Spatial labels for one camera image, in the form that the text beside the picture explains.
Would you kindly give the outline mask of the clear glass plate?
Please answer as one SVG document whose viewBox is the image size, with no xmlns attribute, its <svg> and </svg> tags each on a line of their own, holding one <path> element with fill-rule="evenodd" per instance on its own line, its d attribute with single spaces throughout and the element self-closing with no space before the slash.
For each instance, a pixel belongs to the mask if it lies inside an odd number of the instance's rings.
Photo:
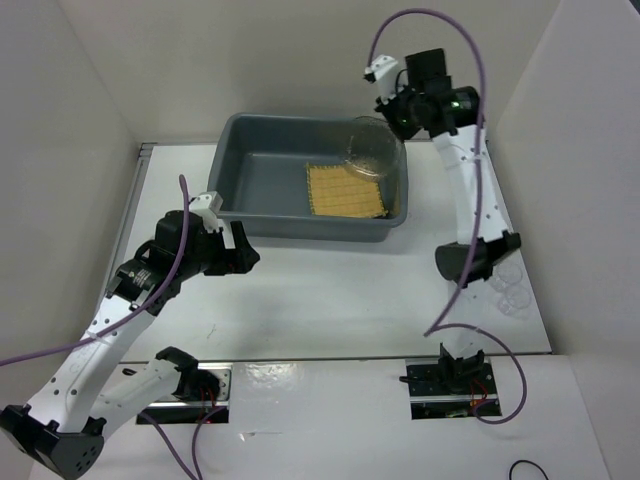
<svg viewBox="0 0 640 480">
<path fill-rule="evenodd" d="M 379 182 L 397 170 L 403 144 L 380 118 L 358 116 L 346 127 L 346 170 L 368 182 Z"/>
</svg>

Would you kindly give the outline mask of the yellow woven bamboo mat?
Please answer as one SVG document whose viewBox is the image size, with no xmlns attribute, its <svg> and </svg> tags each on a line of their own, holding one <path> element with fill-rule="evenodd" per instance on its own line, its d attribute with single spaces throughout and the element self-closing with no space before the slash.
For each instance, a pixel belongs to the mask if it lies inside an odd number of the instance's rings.
<svg viewBox="0 0 640 480">
<path fill-rule="evenodd" d="M 378 184 L 344 165 L 307 164 L 306 178 L 313 215 L 373 219 L 387 214 Z"/>
</svg>

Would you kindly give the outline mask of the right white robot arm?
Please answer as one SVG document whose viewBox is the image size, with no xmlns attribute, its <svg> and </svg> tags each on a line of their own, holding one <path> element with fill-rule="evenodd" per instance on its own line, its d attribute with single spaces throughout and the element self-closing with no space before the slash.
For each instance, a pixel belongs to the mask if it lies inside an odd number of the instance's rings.
<svg viewBox="0 0 640 480">
<path fill-rule="evenodd" d="M 376 112 L 401 141 L 426 131 L 443 161 L 456 213 L 455 241 L 437 247 L 436 267 L 455 284 L 458 299 L 470 283 L 488 280 L 494 268 L 521 246 L 497 202 L 485 146 L 481 96 L 452 85 L 441 49 L 403 62 L 380 55 L 365 70 L 376 85 Z"/>
</svg>

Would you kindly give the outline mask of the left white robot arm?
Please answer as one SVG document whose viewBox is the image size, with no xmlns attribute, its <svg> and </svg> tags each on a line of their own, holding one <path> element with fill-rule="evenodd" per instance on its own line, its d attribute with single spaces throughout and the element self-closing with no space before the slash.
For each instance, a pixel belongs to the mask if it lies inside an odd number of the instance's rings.
<svg viewBox="0 0 640 480">
<path fill-rule="evenodd" d="M 2 409 L 1 430 L 20 451 L 63 479 L 78 479 L 106 440 L 150 404 L 168 396 L 215 404 L 219 378 L 176 347 L 162 349 L 115 387 L 105 385 L 184 281 L 252 270 L 259 254 L 241 222 L 230 227 L 228 248 L 221 229 L 208 229 L 195 213 L 170 211 L 157 222 L 153 238 L 116 271 L 82 346 L 25 404 Z"/>
</svg>

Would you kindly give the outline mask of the grey plastic bin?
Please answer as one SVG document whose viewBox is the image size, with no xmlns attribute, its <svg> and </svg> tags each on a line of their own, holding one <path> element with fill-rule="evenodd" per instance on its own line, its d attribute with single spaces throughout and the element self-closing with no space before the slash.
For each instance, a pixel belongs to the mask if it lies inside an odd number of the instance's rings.
<svg viewBox="0 0 640 480">
<path fill-rule="evenodd" d="M 344 165 L 353 118 L 240 113 L 218 141 L 209 190 L 223 198 L 220 217 L 241 221 L 250 236 L 376 243 L 408 212 L 405 146 L 397 170 L 377 183 L 387 214 L 373 219 L 316 216 L 310 211 L 306 165 Z"/>
</svg>

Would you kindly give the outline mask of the far clear glass cup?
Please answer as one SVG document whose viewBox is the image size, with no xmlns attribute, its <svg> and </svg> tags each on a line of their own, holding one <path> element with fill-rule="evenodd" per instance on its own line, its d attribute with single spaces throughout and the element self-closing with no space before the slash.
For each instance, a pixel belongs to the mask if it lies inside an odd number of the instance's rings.
<svg viewBox="0 0 640 480">
<path fill-rule="evenodd" d="M 512 286 L 518 285 L 522 279 L 523 270 L 520 265 L 513 261 L 505 260 L 493 269 L 493 274 L 488 283 L 494 291 L 501 293 Z"/>
</svg>

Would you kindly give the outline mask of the clear glass cup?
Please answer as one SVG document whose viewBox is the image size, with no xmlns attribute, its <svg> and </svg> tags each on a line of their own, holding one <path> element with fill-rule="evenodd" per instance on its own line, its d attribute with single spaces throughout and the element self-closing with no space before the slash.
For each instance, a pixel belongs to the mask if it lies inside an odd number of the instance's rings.
<svg viewBox="0 0 640 480">
<path fill-rule="evenodd" d="M 512 285 L 502 292 L 496 303 L 496 308 L 505 316 L 516 317 L 523 314 L 531 303 L 532 295 L 527 288 L 521 285 Z"/>
<path fill-rule="evenodd" d="M 494 291 L 501 293 L 512 286 L 518 285 L 522 279 L 523 270 L 520 265 L 513 261 L 505 260 L 493 269 L 493 274 L 488 283 Z"/>
</svg>

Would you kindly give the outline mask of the near clear glass cup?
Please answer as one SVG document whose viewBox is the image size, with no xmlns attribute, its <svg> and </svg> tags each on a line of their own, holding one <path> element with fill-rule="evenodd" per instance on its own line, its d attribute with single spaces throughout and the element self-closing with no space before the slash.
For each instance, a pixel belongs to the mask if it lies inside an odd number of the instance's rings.
<svg viewBox="0 0 640 480">
<path fill-rule="evenodd" d="M 502 292 L 496 303 L 496 308 L 505 316 L 516 317 L 523 314 L 531 303 L 532 295 L 527 288 L 521 285 L 512 285 Z"/>
</svg>

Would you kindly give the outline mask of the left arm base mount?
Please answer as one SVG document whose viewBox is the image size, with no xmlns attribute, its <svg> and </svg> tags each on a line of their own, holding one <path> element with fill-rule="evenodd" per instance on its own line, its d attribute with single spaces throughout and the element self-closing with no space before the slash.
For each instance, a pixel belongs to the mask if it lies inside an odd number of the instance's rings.
<svg viewBox="0 0 640 480">
<path fill-rule="evenodd" d="M 166 395 L 143 410 L 159 425 L 196 425 L 206 415 L 206 424 L 227 424 L 232 384 L 232 364 L 204 362 L 200 370 L 207 371 L 218 379 L 218 387 L 201 386 L 186 400 L 175 395 Z"/>
</svg>

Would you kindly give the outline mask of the aluminium table rail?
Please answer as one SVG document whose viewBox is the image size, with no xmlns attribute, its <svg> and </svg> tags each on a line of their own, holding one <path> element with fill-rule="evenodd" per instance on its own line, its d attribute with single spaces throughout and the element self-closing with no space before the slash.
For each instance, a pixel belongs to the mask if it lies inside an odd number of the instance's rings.
<svg viewBox="0 0 640 480">
<path fill-rule="evenodd" d="M 105 279 L 103 281 L 103 292 L 106 292 L 110 280 L 115 274 L 117 267 L 123 263 L 126 248 L 131 235 L 135 212 L 139 203 L 142 185 L 148 169 L 148 163 L 155 147 L 154 142 L 143 143 L 138 151 L 136 168 L 132 183 L 125 202 L 124 212 L 119 223 L 115 244 L 109 260 Z"/>
</svg>

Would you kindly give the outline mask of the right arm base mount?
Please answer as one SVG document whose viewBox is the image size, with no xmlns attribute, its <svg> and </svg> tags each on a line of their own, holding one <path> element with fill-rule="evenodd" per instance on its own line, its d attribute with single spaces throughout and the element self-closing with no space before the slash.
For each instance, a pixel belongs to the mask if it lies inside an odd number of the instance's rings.
<svg viewBox="0 0 640 480">
<path fill-rule="evenodd" d="M 444 349 L 438 359 L 406 361 L 399 381 L 407 386 L 412 420 L 502 415 L 493 368 L 480 350 L 454 358 Z"/>
</svg>

